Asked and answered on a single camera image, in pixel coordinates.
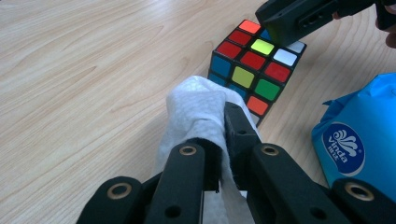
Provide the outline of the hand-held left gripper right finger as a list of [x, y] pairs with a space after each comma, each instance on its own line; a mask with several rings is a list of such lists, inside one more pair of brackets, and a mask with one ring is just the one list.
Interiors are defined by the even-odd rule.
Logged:
[[227, 102], [224, 120], [233, 180], [239, 190], [248, 190], [250, 155], [252, 149], [260, 143], [260, 138], [239, 105]]

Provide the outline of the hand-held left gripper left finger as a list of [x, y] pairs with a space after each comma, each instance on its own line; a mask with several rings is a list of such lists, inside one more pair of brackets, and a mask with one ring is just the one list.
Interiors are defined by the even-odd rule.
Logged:
[[188, 142], [200, 146], [205, 151], [204, 191], [219, 191], [222, 148], [199, 137], [189, 139]]

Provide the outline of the white wet wipe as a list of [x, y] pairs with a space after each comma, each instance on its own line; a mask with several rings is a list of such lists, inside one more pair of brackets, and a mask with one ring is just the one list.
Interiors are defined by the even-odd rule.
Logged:
[[171, 149], [192, 138], [203, 138], [221, 148], [221, 178], [218, 193], [205, 194], [203, 224], [254, 224], [247, 199], [233, 180], [226, 148], [224, 107], [227, 102], [240, 106], [242, 117], [254, 121], [242, 97], [204, 77], [192, 76], [176, 86], [166, 98], [168, 121], [159, 145], [155, 175], [163, 170]]

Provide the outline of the multicoloured puzzle cube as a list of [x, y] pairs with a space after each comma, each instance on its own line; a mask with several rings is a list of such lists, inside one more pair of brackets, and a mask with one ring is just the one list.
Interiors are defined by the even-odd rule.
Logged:
[[252, 119], [260, 124], [287, 85], [306, 44], [280, 47], [266, 29], [242, 21], [212, 51], [207, 78], [236, 91]]

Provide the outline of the blue wet wipes pack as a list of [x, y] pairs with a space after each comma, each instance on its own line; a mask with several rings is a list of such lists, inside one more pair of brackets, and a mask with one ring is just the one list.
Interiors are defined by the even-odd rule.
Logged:
[[311, 136], [327, 182], [356, 178], [396, 202], [396, 73], [326, 105]]

